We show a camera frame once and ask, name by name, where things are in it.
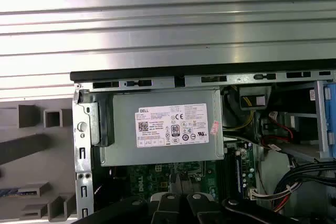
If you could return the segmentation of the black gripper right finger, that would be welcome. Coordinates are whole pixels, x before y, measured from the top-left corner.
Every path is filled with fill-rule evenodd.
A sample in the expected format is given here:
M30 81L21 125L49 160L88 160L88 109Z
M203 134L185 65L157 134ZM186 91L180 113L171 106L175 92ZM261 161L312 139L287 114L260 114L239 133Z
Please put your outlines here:
M249 200L227 198L216 202L210 194L195 191L187 175L180 176L180 187L186 203L180 213L187 223L291 223L291 218Z

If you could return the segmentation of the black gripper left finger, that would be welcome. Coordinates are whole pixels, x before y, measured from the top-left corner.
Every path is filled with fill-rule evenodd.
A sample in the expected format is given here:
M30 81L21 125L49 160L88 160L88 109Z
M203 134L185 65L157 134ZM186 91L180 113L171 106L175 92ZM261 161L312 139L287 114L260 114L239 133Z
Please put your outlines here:
M170 176L170 191L153 194L150 200L132 196L111 204L77 223L179 223L182 181Z

